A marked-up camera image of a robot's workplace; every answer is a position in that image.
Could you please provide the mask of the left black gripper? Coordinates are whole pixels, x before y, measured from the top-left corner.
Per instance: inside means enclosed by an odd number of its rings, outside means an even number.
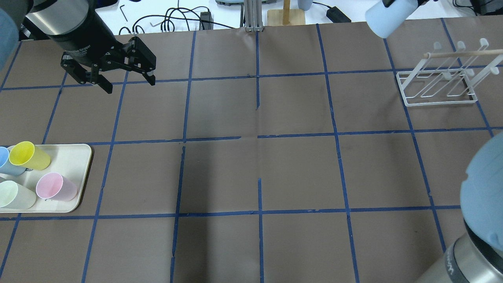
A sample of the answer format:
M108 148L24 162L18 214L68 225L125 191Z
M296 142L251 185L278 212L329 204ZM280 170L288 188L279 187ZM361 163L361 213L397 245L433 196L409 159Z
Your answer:
M92 8L74 30L48 37L65 51L61 66L80 84L91 83L111 94L112 83L99 72L122 69L156 85L156 56L149 47L137 36L120 43Z

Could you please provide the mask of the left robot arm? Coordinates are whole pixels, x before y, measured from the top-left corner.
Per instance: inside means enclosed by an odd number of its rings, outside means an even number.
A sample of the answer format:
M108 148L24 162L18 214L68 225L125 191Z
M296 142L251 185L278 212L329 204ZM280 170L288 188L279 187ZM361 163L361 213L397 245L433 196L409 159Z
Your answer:
M97 85L110 94L112 83L102 72L121 69L141 74L151 86L156 84L156 56L137 36L120 43L96 13L94 0L2 0L2 66L26 18L64 50L61 67L77 83Z

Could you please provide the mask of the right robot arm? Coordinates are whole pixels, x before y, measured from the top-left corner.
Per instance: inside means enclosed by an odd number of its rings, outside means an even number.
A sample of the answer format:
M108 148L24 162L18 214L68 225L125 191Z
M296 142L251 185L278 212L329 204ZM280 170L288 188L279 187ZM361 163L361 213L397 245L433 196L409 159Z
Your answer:
M416 283L502 282L502 130L416 133L444 254Z

